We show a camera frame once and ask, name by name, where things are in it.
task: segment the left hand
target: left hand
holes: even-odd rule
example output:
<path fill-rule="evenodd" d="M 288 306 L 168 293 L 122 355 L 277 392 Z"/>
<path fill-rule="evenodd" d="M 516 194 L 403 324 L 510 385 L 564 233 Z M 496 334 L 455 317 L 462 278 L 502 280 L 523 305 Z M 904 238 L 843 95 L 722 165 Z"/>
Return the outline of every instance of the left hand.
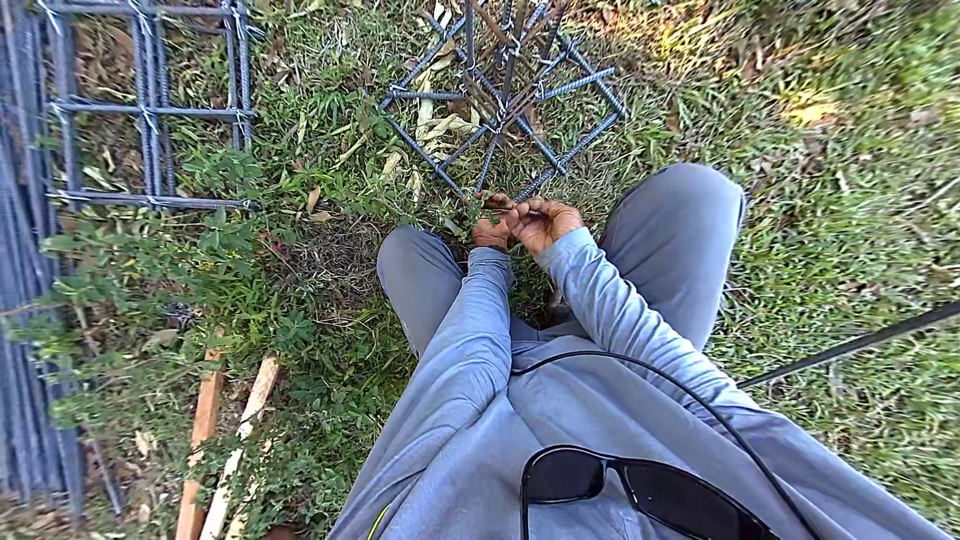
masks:
<path fill-rule="evenodd" d="M 477 193 L 477 198 L 482 198 L 483 194 Z M 514 202 L 507 197 L 506 193 L 497 193 L 486 201 L 484 208 L 496 209 L 498 213 L 494 216 L 497 223 L 494 224 L 490 218 L 481 217 L 473 227 L 473 243 L 476 247 L 493 247 L 507 249 L 507 240 L 510 238 L 511 228 L 519 222 L 520 216 L 514 209 Z"/>

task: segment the ground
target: ground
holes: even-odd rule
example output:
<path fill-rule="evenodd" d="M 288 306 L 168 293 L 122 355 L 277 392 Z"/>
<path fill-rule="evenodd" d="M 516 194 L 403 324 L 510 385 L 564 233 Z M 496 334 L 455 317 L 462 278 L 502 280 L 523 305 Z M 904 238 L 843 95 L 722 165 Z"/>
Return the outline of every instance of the ground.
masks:
<path fill-rule="evenodd" d="M 469 217 L 373 105 L 424 51 L 418 9 L 433 5 L 333 2 L 256 2 L 267 37 L 253 46 L 252 158 L 223 152 L 226 132 L 213 125 L 174 128 L 185 191 L 254 196 L 264 211 L 89 209 L 64 217 L 65 234 L 49 243 L 80 262 L 55 301 L 81 307 L 104 349 L 89 358 L 79 331 L 47 333 L 46 354 L 88 381 L 56 409 L 101 438 L 127 496 L 112 516 L 91 464 L 94 538 L 171 537 L 199 374 L 213 367 L 206 347 L 224 347 L 215 367 L 228 375 L 220 436 L 191 472 L 207 486 L 241 444 L 232 431 L 260 358 L 276 350 L 284 368 L 242 443 L 250 456 L 266 440 L 272 449 L 234 477 L 236 500 L 260 482 L 250 538 L 278 523 L 324 536 L 415 367 L 376 281 L 376 246 L 400 223 L 462 243 Z M 617 67 L 632 116 L 543 193 L 599 233 L 618 195 L 670 163 L 707 163 L 742 185 L 751 203 L 707 349 L 735 379 L 918 314 L 960 286 L 958 17 L 955 0 L 575 2 L 565 27 L 595 64 Z M 88 48 L 110 49 L 115 32 L 84 24 L 96 37 Z M 170 35 L 174 99 L 221 106 L 223 50 L 190 32 Z M 104 92 L 88 71 L 82 86 Z M 540 123 L 568 148 L 601 105 L 590 89 L 567 94 L 538 110 Z M 138 185 L 136 156 L 87 128 L 91 181 Z M 405 157 L 385 170 L 397 150 Z M 468 155 L 456 178 L 468 184 L 476 165 Z M 516 189 L 540 166 L 512 148 L 494 161 L 491 184 Z M 512 305 L 536 322 L 550 283 L 522 247 L 511 255 Z M 164 315 L 171 302 L 191 309 L 176 336 L 158 333 L 177 326 Z M 958 376 L 960 331 L 945 326 L 752 392 L 960 534 Z"/>

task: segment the leg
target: leg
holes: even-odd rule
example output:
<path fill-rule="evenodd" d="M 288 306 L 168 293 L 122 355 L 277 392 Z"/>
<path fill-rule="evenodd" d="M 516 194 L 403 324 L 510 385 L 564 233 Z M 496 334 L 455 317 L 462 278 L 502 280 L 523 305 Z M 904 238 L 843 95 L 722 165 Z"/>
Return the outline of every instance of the leg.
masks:
<path fill-rule="evenodd" d="M 410 226 L 383 240 L 376 273 L 410 348 L 421 357 L 457 298 L 464 273 L 438 237 Z"/>
<path fill-rule="evenodd" d="M 743 191 L 703 165 L 679 163 L 616 204 L 600 247 L 663 319 L 702 350 L 713 328 Z"/>

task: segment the sunglasses lens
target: sunglasses lens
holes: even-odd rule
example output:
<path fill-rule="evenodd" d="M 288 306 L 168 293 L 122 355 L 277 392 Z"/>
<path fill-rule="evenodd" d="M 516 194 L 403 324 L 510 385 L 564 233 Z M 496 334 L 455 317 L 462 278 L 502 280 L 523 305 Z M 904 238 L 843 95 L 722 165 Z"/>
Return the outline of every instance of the sunglasses lens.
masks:
<path fill-rule="evenodd" d="M 624 467 L 640 510 L 698 538 L 762 538 L 761 527 L 701 480 L 672 467 L 631 463 Z"/>
<path fill-rule="evenodd" d="M 576 450 L 558 450 L 534 462 L 527 479 L 531 503 L 557 503 L 595 497 L 603 489 L 600 460 Z"/>

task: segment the black wire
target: black wire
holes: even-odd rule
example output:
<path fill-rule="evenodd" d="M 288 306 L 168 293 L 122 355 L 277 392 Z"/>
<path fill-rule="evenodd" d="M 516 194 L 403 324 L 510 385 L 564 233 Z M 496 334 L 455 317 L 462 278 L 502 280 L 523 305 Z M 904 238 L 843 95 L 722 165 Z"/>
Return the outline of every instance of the black wire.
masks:
<path fill-rule="evenodd" d="M 937 307 L 936 309 L 931 309 L 930 311 L 921 313 L 916 317 L 903 319 L 898 323 L 883 327 L 878 331 L 873 331 L 867 335 L 862 335 L 856 339 L 846 341 L 835 347 L 830 347 L 829 349 L 821 353 L 817 353 L 816 355 L 808 356 L 792 364 L 783 366 L 773 371 L 768 371 L 763 375 L 753 377 L 752 379 L 738 382 L 736 387 L 742 390 L 744 388 L 753 386 L 754 384 L 760 384 L 761 382 L 766 382 L 777 377 L 783 377 L 784 375 L 793 373 L 795 371 L 800 371 L 815 365 L 820 365 L 824 362 L 829 362 L 835 358 L 838 358 L 839 356 L 852 355 L 861 349 L 872 347 L 877 343 L 892 339 L 902 333 L 919 330 L 939 321 L 947 320 L 950 317 L 956 317 L 957 315 L 960 315 L 960 301 L 948 302 L 940 307 Z"/>
<path fill-rule="evenodd" d="M 812 536 L 815 540 L 822 540 L 823 537 L 820 536 L 820 534 L 817 533 L 817 530 L 813 527 L 813 525 L 811 525 L 807 521 L 806 517 L 803 515 L 803 513 L 800 511 L 797 505 L 786 494 L 786 491 L 783 489 L 783 486 L 780 485 L 780 481 L 777 480 L 777 477 L 775 477 L 774 474 L 770 472 L 770 469 L 767 468 L 766 464 L 763 462 L 762 459 L 760 459 L 760 456 L 756 454 L 754 449 L 751 448 L 749 444 L 747 444 L 747 441 L 744 440 L 744 438 L 740 435 L 739 431 L 734 429 L 733 426 L 731 426 L 730 423 L 727 422 L 727 420 L 725 420 L 722 416 L 720 416 L 720 413 L 717 412 L 716 409 L 710 406 L 710 404 L 708 404 L 706 400 L 698 396 L 696 392 L 694 392 L 693 390 L 690 390 L 682 382 L 674 379 L 673 377 L 671 377 L 669 374 L 667 374 L 660 368 L 654 367 L 644 361 L 640 361 L 635 358 L 630 358 L 629 356 L 620 355 L 618 353 L 610 353 L 607 351 L 570 351 L 569 353 L 561 353 L 559 355 L 551 356 L 550 358 L 541 360 L 524 369 L 511 370 L 510 376 L 519 377 L 521 375 L 526 375 L 531 371 L 541 366 L 544 366 L 550 362 L 555 362 L 557 360 L 562 360 L 564 358 L 570 358 L 571 356 L 609 356 L 611 358 L 616 358 L 626 362 L 631 362 L 640 367 L 643 367 L 645 369 L 648 369 L 656 373 L 657 375 L 663 377 L 664 379 L 669 380 L 675 386 L 683 390 L 683 392 L 686 392 L 688 396 L 696 400 L 698 404 L 702 405 L 703 408 L 705 408 L 710 414 L 712 414 L 713 418 L 716 418 L 717 422 L 719 422 L 720 425 L 723 426 L 730 433 L 730 435 L 733 436 L 734 439 L 736 439 L 737 444 L 739 444 L 740 447 L 743 448 L 743 451 L 750 456 L 750 458 L 754 461 L 754 463 L 756 463 L 756 466 L 759 467 L 760 472 L 762 472 L 763 475 L 767 478 L 767 480 L 770 481 L 771 485 L 774 486 L 774 489 L 777 490 L 778 494 L 780 494 L 780 497 L 783 499 L 783 502 L 790 507 L 790 510 L 792 510 L 794 515 L 797 516 L 797 519 L 800 520 L 800 523 L 804 525 L 804 528 L 806 528 L 806 531 L 810 533 L 810 536 Z"/>

